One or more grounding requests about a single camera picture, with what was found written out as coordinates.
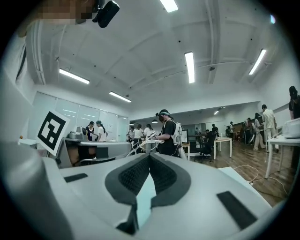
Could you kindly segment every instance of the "white device on table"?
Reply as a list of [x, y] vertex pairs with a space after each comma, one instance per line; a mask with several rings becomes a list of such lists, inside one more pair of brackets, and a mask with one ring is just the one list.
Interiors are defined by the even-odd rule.
[[285, 138], [300, 138], [300, 118], [285, 122], [283, 136]]

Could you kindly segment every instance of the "black fisheye border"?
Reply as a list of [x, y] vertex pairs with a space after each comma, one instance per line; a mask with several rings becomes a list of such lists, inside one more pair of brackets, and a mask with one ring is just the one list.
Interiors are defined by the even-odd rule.
[[[10, 37], [18, 27], [20, 22], [27, 16], [27, 14], [39, 3], [39, 0], [27, 0], [27, 1], [1, 1], [1, 44], [0, 44], [0, 56], [8, 44]], [[276, 18], [276, 24], [279, 24], [282, 28], [283, 34], [289, 39], [291, 47], [293, 48], [295, 55], [300, 60], [300, 34], [299, 34], [299, 10], [297, 1], [274, 1], [274, 0], [259, 0], [267, 10], [269, 10]], [[271, 239], [271, 237], [279, 238], [280, 236], [291, 239], [298, 234], [297, 220], [300, 208], [300, 195], [297, 194], [297, 190], [300, 188], [298, 178], [298, 172], [296, 173], [293, 188], [286, 200], [281, 212], [274, 219], [274, 221], [265, 229], [265, 231], [257, 236], [255, 239]], [[20, 235], [22, 237], [31, 237], [34, 239], [41, 239], [41, 237], [29, 226], [25, 219], [20, 215], [18, 210], [13, 206], [10, 198], [8, 197], [2, 182], [0, 183], [0, 192], [2, 200], [2, 208], [4, 208], [4, 214], [1, 214], [2, 218], [2, 238], [13, 239]]]

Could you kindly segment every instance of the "white ceiling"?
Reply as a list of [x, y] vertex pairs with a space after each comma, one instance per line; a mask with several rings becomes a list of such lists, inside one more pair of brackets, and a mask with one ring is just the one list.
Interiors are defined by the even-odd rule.
[[[249, 0], [175, 1], [179, 10], [168, 13], [159, 0], [119, 0], [120, 11], [105, 29], [91, 20], [65, 28], [44, 24], [47, 84], [128, 107], [109, 92], [129, 94], [131, 106], [143, 105], [143, 99], [170, 88], [185, 89], [187, 96], [206, 84], [254, 83], [257, 75], [248, 73], [262, 48], [267, 49], [263, 61], [272, 63], [281, 37], [259, 5]], [[193, 84], [188, 84], [184, 59], [190, 51], [196, 67]], [[233, 63], [213, 71], [206, 67], [229, 61]], [[58, 67], [90, 84], [58, 75]]]

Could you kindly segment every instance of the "striped shirt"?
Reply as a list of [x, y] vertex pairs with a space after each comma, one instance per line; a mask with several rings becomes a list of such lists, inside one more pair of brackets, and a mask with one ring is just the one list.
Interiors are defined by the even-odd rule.
[[266, 129], [275, 128], [274, 112], [271, 109], [266, 109], [262, 114], [262, 120], [265, 123]]

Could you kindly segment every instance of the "wooden floor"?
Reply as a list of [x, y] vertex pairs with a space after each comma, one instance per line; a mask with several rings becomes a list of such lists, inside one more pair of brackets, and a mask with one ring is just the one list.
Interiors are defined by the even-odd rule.
[[[280, 152], [273, 153], [273, 161], [270, 171], [270, 177], [278, 179], [285, 187], [287, 193], [291, 189], [295, 173], [290, 168], [293, 149], [285, 146], [282, 168], [277, 172]], [[286, 198], [283, 186], [275, 179], [265, 179], [267, 170], [268, 154], [266, 149], [253, 151], [253, 146], [245, 146], [239, 142], [232, 143], [232, 158], [229, 157], [229, 142], [222, 143], [222, 152], [217, 150], [216, 160], [203, 160], [202, 164], [206, 164], [215, 168], [221, 167], [238, 167], [241, 165], [249, 165], [259, 171], [254, 181], [253, 187], [264, 197], [264, 199], [273, 207]], [[197, 158], [191, 157], [191, 161], [199, 162]], [[257, 175], [257, 171], [251, 167], [243, 166], [235, 169], [245, 180], [251, 181]]]

